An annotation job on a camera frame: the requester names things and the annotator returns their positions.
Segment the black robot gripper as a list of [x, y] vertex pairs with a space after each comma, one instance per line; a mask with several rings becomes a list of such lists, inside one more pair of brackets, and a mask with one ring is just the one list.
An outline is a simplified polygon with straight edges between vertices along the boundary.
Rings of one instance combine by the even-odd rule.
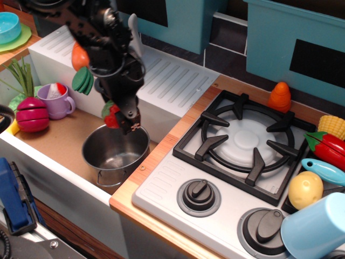
[[112, 100], [120, 109], [115, 113], [118, 129], [123, 134], [136, 131], [141, 127], [136, 94], [144, 84], [145, 75], [141, 58], [131, 47], [125, 52], [92, 47], [88, 55], [91, 73], [97, 77], [95, 90], [101, 94], [105, 103]]

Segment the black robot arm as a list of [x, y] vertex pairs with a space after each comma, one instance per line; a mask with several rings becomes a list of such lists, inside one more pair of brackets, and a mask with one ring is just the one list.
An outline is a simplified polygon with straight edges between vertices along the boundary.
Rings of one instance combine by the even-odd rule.
[[123, 133], [141, 126], [138, 90], [145, 68], [130, 47], [130, 28], [123, 25], [115, 1], [19, 1], [29, 13], [68, 27], [89, 57], [94, 87], [105, 101], [103, 119]]

